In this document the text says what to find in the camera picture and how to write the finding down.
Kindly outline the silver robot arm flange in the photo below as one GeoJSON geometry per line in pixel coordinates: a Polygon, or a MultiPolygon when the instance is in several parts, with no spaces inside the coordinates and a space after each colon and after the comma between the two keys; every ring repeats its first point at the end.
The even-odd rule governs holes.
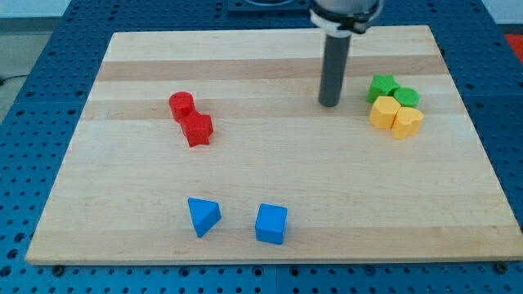
{"type": "Polygon", "coordinates": [[[385,0],[311,0],[311,22],[333,38],[363,34],[380,15],[385,0]]]}

